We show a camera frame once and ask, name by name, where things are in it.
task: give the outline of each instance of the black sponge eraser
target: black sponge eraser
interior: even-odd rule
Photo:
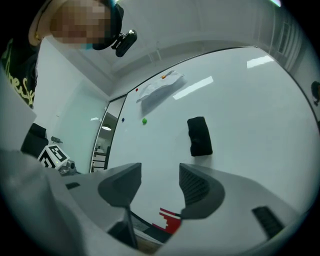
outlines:
[[[191,118],[187,121],[191,140],[191,156],[199,157],[211,155],[212,146],[206,120],[203,116]]]

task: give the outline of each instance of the person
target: person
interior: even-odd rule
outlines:
[[[5,43],[0,48],[1,63],[11,85],[31,108],[36,94],[38,54],[45,37],[52,35],[73,48],[103,50],[121,32],[124,10],[116,0],[4,2],[9,3],[1,4],[1,43]]]
[[[314,81],[311,84],[311,93],[314,98],[314,105],[318,106],[320,100],[320,82]]]

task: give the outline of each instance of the black t-shirt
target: black t-shirt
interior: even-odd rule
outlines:
[[[4,20],[3,16],[6,15],[2,15],[1,24],[5,28],[1,41],[5,45],[1,44],[1,63],[13,88],[28,106],[33,108],[40,44],[30,45],[28,35],[35,16],[46,0],[11,2],[14,2],[15,6],[2,9],[14,12],[16,18]]]

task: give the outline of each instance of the whiteboard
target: whiteboard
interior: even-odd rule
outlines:
[[[170,70],[184,74],[183,86],[147,105],[136,103],[144,87]],[[209,156],[190,153],[187,120],[198,116],[209,129]],[[180,213],[185,207],[180,163],[252,179],[303,213],[319,187],[319,152],[317,123],[300,88],[264,51],[243,47],[189,59],[129,92],[108,167],[142,163],[131,210],[165,228],[160,208]]]

